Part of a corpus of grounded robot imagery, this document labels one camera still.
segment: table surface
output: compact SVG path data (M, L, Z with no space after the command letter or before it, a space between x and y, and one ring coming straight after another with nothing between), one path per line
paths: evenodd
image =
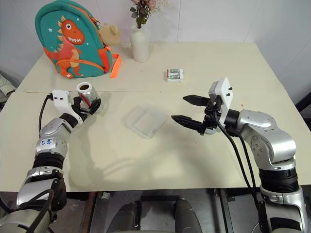
M231 109L266 112L294 138L299 182L310 184L311 133L254 43L151 44L153 53L142 64L121 53L124 44L119 47L123 64L116 79L103 75L67 80L51 73L44 77L46 82L39 82L36 74L52 72L50 62L42 56L0 113L0 190L18 191L32 167L45 91L74 91L84 80L99 91L104 111L90 116L70 136L64 162L68 191L245 187L234 150L224 135L200 136L170 118L186 115L202 121L204 108L190 105L182 97L207 96L212 82L225 76L233 86ZM185 69L184 82L167 83L167 67ZM151 139L141 138L124 124L131 110L143 103L168 116ZM49 101L42 124L58 116ZM251 162L259 184L253 158Z

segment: plush bear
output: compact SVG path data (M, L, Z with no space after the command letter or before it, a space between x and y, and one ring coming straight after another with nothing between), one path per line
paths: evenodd
M104 23L99 29L99 34L101 35L105 45L112 46L118 45L121 39L121 32L119 31L117 25L108 26Z

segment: orange strap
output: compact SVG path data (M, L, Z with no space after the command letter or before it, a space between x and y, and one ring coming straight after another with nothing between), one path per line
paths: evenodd
M118 72L119 72L119 69L120 69L120 66L121 66L121 58L118 54L112 54L112 58L113 59L116 59L113 67L112 67L112 70L111 70L111 74L110 74L110 77L111 78L116 78L117 75L118 75Z
M90 62L90 61L86 61L86 60L77 60L77 59L63 59L63 60L59 60L59 61L56 62L56 64L55 64L55 69L56 69L57 73L58 73L57 66L58 66L60 63L63 63L63 62L76 62L76 63L87 64L87 65L90 65L90 66L97 67L98 69L104 71L104 68L102 68L99 64L96 64L96 63L94 63L94 62Z

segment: white vase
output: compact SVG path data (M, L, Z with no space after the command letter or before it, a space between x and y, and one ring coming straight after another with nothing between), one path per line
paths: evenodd
M132 27L131 46L134 60L136 62L145 62L149 58L148 41L145 32L137 26Z

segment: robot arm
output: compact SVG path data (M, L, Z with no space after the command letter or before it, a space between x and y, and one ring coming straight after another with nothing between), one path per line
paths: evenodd
M33 168L17 196L17 209L0 219L0 233L46 232L57 218L57 211L66 205L66 186L63 179L63 162L67 154L68 140L73 129L101 106L101 99L92 86L92 99L80 94L71 101L68 91L54 90L54 105L62 114L45 125L39 132ZM82 109L81 100L90 104Z
M286 228L307 233L307 213L295 170L294 140L266 113L229 109L233 94L227 78L213 83L208 93L210 99L195 95L183 98L191 104L206 107L202 123L187 116L172 116L172 119L201 135L215 133L217 121L230 135L241 135L259 168L263 197L259 202L261 231Z

